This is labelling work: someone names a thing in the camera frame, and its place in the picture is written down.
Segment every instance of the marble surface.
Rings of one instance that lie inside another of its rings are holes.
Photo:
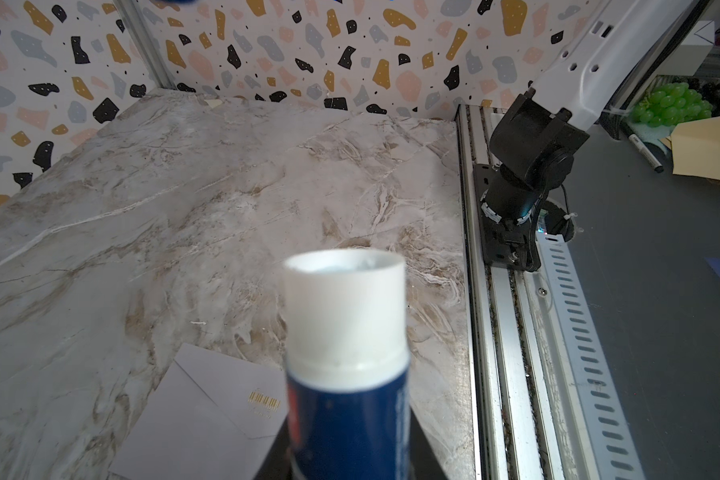
[[[281,366],[278,265],[408,260],[412,405],[474,477],[455,126],[156,91],[0,208],[0,478],[112,478],[182,342]]]

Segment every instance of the white bottle cap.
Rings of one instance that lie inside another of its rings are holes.
[[[313,389],[359,392],[408,368],[405,258],[322,250],[292,256],[283,266],[288,374]]]

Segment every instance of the terrazzo wall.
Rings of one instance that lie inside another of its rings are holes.
[[[452,118],[508,107],[597,0],[136,0],[178,87]]]
[[[0,0],[0,205],[154,88],[111,3]]]

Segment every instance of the yellow paper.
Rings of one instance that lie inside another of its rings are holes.
[[[672,132],[673,174],[720,180],[720,117],[690,121]]]

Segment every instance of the spray can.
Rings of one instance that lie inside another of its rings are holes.
[[[292,256],[282,289],[294,478],[405,480],[404,258],[371,249]]]

